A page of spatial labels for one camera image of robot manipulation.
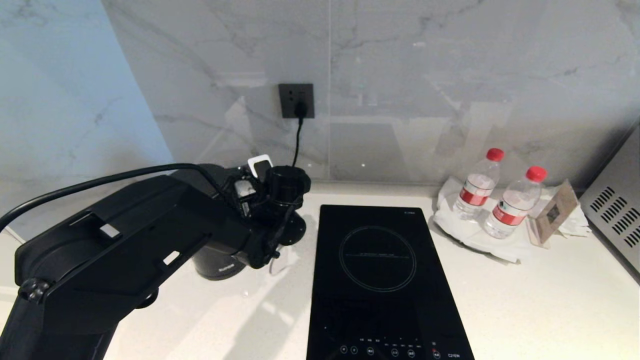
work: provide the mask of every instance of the power cord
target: power cord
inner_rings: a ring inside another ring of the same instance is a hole
[[[1,217],[0,218],[0,231],[2,231],[7,225],[9,225],[10,222],[14,221],[20,215],[26,213],[27,211],[29,211],[29,210],[37,207],[37,206],[40,206],[40,205],[45,204],[47,202],[50,202],[52,200],[56,200],[56,199],[59,199],[61,197],[65,197],[65,196],[71,195],[73,193],[77,193],[77,192],[81,192],[81,191],[84,191],[84,190],[88,190],[90,188],[95,188],[96,186],[100,186],[100,185],[104,185],[104,184],[108,184],[108,183],[114,183],[116,181],[120,181],[120,180],[124,180],[124,179],[130,179],[132,177],[138,177],[138,176],[142,176],[142,175],[152,174],[154,172],[164,172],[164,171],[178,170],[178,169],[196,170],[197,172],[202,174],[202,176],[211,184],[211,186],[216,190],[216,192],[221,195],[222,199],[225,201],[227,206],[232,208],[235,212],[238,212],[238,210],[235,207],[233,207],[231,201],[227,198],[225,193],[223,193],[223,191],[220,188],[220,186],[218,186],[218,184],[216,183],[216,180],[213,178],[213,176],[210,175],[210,173],[208,173],[206,171],[206,169],[204,169],[201,166],[195,165],[195,164],[177,163],[177,164],[159,165],[159,166],[156,166],[156,167],[139,168],[137,170],[121,172],[119,174],[100,177],[98,179],[85,181],[83,183],[79,183],[79,184],[75,184],[75,185],[72,185],[72,186],[68,186],[66,188],[62,188],[62,189],[55,190],[53,192],[46,193],[44,195],[38,196],[38,197],[36,197],[34,199],[31,199],[31,200],[29,200],[29,201],[27,201],[27,202],[25,202],[25,203],[23,203],[21,205],[16,206],[11,211],[9,211],[7,214],[5,214],[3,217]]]
[[[302,124],[305,121],[305,117],[307,117],[307,104],[304,102],[299,102],[296,104],[296,108],[293,113],[298,117],[298,133],[296,134],[296,154],[293,156],[293,165],[296,166],[296,162],[298,161],[298,151],[300,150],[300,131],[302,130]]]

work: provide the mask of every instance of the black induction cooktop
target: black induction cooktop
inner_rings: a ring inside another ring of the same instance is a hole
[[[323,205],[307,360],[473,359],[419,208]]]

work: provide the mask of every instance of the water bottle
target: water bottle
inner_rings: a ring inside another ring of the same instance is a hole
[[[500,179],[500,161],[504,151],[489,149],[486,159],[482,159],[471,169],[465,185],[453,206],[453,212],[462,220],[475,220]]]
[[[545,177],[547,171],[544,168],[530,167],[523,178],[509,184],[484,223],[487,234],[496,239],[511,235],[536,205]]]

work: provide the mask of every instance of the marble wall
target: marble wall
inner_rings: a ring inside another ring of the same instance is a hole
[[[640,115],[638,0],[103,0],[177,160],[292,160],[276,84],[312,82],[314,178],[438,184],[489,147],[589,183]]]
[[[173,161],[98,1],[0,4],[0,215],[68,185]],[[25,239],[122,186],[26,213]]]

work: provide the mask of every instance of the electrical outlet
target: electrical outlet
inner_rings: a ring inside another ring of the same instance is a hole
[[[307,104],[307,116],[305,119],[316,117],[314,106],[314,85],[313,84],[279,84],[280,105],[282,107],[282,117],[284,119],[297,119],[294,110],[298,102]]]

